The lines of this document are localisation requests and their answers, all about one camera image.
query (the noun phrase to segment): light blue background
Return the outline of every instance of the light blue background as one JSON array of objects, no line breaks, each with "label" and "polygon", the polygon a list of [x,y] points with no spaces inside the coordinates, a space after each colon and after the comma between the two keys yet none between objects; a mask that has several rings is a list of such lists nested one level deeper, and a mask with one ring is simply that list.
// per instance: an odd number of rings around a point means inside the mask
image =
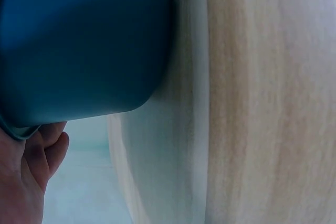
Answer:
[{"label": "light blue background", "polygon": [[119,191],[106,117],[68,122],[67,156],[49,181],[43,224],[132,223]]}]

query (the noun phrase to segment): wood grain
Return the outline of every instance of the wood grain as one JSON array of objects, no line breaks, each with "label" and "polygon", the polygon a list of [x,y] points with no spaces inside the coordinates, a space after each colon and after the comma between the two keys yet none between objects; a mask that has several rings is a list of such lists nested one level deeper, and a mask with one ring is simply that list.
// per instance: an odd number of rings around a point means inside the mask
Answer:
[{"label": "wood grain", "polygon": [[336,0],[208,0],[206,223],[336,223]]},{"label": "wood grain", "polygon": [[110,117],[134,222],[336,223],[336,0],[179,3],[164,85]]}]

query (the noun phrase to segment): blue bowl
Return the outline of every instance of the blue bowl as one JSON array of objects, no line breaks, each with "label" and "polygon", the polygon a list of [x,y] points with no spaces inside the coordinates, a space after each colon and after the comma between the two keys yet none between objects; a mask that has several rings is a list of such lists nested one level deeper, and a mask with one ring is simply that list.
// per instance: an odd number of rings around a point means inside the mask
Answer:
[{"label": "blue bowl", "polygon": [[130,111],[160,83],[173,0],[2,0],[0,127]]}]

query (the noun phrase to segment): skin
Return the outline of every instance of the skin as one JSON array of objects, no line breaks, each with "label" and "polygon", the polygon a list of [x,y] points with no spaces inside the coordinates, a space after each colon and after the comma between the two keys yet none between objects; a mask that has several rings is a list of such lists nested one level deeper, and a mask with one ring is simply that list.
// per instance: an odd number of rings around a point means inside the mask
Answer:
[{"label": "skin", "polygon": [[0,129],[0,223],[42,223],[48,181],[69,146],[65,125],[44,125],[22,142]]}]

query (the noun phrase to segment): wooden board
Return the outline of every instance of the wooden board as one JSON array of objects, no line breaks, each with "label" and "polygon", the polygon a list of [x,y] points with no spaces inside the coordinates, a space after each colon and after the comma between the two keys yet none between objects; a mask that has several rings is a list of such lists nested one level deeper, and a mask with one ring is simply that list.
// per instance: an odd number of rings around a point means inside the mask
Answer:
[{"label": "wooden board", "polygon": [[110,116],[134,222],[336,223],[336,0],[204,5],[180,0],[163,87]]},{"label": "wooden board", "polygon": [[336,0],[208,0],[206,223],[336,223]]}]

